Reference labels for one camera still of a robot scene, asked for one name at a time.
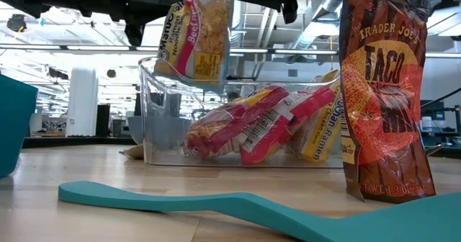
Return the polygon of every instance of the plastic wrapper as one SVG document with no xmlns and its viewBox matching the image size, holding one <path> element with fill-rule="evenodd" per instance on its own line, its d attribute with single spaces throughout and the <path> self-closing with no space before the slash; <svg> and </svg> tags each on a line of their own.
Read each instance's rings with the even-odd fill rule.
<svg viewBox="0 0 461 242">
<path fill-rule="evenodd" d="M 155 74 L 217 93 L 223 90 L 234 0 L 183 0 L 166 16 Z"/>
<path fill-rule="evenodd" d="M 342 97 L 339 70 L 335 69 L 324 76 L 316 76 L 315 83 L 332 82 L 329 88 L 334 100 L 309 117 L 287 143 L 288 151 L 310 162 L 323 162 L 328 158 L 335 138 L 341 129 Z"/>
<path fill-rule="evenodd" d="M 190 126 L 184 153 L 209 158 L 238 151 L 258 118 L 287 95 L 282 87 L 267 86 L 212 110 Z"/>
<path fill-rule="evenodd" d="M 273 155 L 292 136 L 291 127 L 303 124 L 333 99 L 334 94 L 328 87 L 313 94 L 306 91 L 291 93 L 258 119 L 241 146 L 242 163 L 253 165 Z"/>
<path fill-rule="evenodd" d="M 407 202 L 435 195 L 419 133 L 429 3 L 344 0 L 340 51 L 347 191 Z"/>
</svg>

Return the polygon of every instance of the clear plastic bin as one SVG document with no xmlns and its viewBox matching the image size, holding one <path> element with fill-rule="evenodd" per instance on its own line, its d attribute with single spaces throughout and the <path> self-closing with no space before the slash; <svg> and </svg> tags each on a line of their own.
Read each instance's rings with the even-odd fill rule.
<svg viewBox="0 0 461 242">
<path fill-rule="evenodd" d="M 203 91 L 180 81 L 156 76 L 153 72 L 156 58 L 139 62 L 141 80 L 141 108 L 144 134 L 144 161 L 159 166 L 219 166 L 245 167 L 240 153 L 229 153 L 213 158 L 186 156 L 183 151 L 184 136 L 189 126 L 212 109 L 228 102 L 228 93 L 239 90 L 242 97 L 267 85 L 281 86 L 288 92 L 309 86 L 325 84 L 228 81 L 223 94 Z M 251 167 L 332 168 L 342 169 L 341 138 L 336 136 L 334 146 L 326 161 L 312 163 L 299 159 L 282 147 L 276 154 Z"/>
</svg>

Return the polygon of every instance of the barcode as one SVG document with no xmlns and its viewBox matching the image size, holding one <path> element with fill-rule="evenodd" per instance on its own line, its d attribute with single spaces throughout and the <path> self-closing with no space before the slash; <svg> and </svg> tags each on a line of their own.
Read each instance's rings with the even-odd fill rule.
<svg viewBox="0 0 461 242">
<path fill-rule="evenodd" d="M 254 126 L 253 131 L 251 131 L 250 135 L 243 144 L 243 148 L 247 151 L 252 150 L 253 145 L 258 143 L 269 132 L 271 126 L 273 126 L 278 117 L 279 113 L 275 110 L 270 109 L 266 111 L 262 115 L 261 119 L 258 120 L 256 126 Z"/>
<path fill-rule="evenodd" d="M 349 136 L 349 128 L 347 127 L 347 121 L 344 113 L 341 114 L 341 134 Z"/>
</svg>

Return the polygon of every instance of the teal plastic piece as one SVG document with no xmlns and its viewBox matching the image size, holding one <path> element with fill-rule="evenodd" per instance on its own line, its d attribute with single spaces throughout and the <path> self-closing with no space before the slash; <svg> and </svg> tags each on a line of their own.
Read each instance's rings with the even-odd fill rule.
<svg viewBox="0 0 461 242">
<path fill-rule="evenodd" d="M 309 242 L 458 242 L 461 238 L 458 228 L 461 193 L 424 198 L 339 219 L 322 218 L 243 192 L 167 197 L 75 181 L 60 185 L 58 196 L 64 202 L 127 210 L 211 210 Z"/>
<path fill-rule="evenodd" d="M 0 75 L 0 178 L 16 168 L 30 116 L 35 111 L 37 89 Z"/>
</svg>

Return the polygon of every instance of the desk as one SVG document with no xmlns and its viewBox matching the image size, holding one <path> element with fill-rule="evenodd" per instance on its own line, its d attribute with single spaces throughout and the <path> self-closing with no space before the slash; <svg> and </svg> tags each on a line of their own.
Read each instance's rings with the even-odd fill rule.
<svg viewBox="0 0 461 242">
<path fill-rule="evenodd" d="M 429 131 L 421 131 L 423 137 L 459 137 L 460 134 L 457 132 L 429 132 Z"/>
<path fill-rule="evenodd" d="M 62 182 L 89 180 L 146 194 L 254 192 L 276 202 L 340 217 L 387 207 L 346 194 L 341 169 L 224 169 L 148 166 L 118 154 L 123 145 L 24 149 L 0 179 L 2 242 L 292 241 L 213 212 L 159 214 L 59 202 Z M 461 191 L 461 161 L 429 158 L 438 193 Z"/>
</svg>

